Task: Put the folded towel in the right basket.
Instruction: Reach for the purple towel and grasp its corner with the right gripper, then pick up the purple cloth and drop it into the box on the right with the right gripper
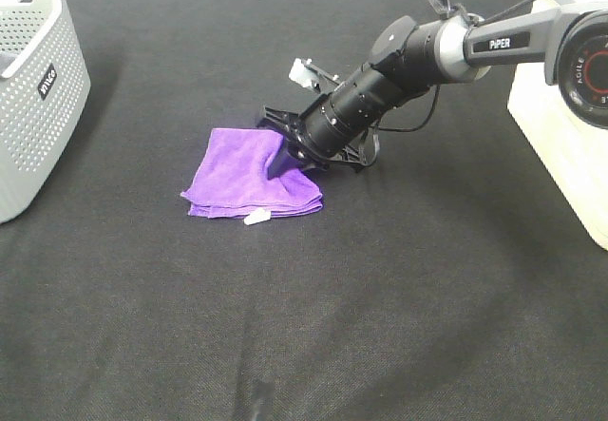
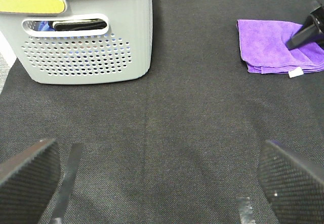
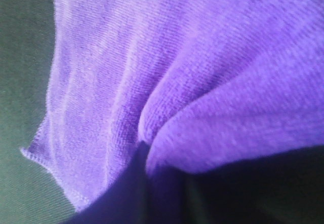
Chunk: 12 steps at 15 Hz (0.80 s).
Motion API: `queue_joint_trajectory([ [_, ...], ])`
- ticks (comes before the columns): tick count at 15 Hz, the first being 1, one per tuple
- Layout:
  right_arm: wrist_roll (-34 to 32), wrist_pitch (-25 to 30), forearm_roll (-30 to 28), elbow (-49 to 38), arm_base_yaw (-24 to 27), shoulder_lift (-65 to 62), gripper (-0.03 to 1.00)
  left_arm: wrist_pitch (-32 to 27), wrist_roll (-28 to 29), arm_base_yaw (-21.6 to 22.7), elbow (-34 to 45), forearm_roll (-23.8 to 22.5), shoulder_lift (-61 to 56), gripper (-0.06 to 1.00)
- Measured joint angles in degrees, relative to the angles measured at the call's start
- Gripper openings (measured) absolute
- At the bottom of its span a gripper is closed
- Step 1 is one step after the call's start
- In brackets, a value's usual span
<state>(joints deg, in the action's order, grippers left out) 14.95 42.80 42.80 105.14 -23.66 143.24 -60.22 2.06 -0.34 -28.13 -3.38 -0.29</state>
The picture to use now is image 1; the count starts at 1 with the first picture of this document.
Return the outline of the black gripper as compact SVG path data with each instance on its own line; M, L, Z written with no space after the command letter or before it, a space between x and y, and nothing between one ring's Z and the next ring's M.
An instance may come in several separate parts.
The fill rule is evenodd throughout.
M277 110L264 105L256 115L256 128L270 129L282 136L275 156L267 168L267 178L275 179L292 169L328 170L332 165L346 165L355 172L371 166L371 155L365 152L365 142L371 133L365 129L357 147L346 144L330 157L313 149L305 137L302 119L295 112Z

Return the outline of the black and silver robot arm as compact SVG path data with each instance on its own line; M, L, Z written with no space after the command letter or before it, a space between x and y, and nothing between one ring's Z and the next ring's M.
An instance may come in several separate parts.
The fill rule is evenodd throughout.
M419 25L404 16L374 42L368 59L340 81L309 60L296 59L290 79L317 93L300 113L263 107L257 126L283 141L267 168L270 179L292 168L356 170L372 165L360 141L375 138L382 117L432 86L471 83L490 67L541 63L545 82L584 122L607 126L607 10L580 3L502 21L477 21L458 11Z

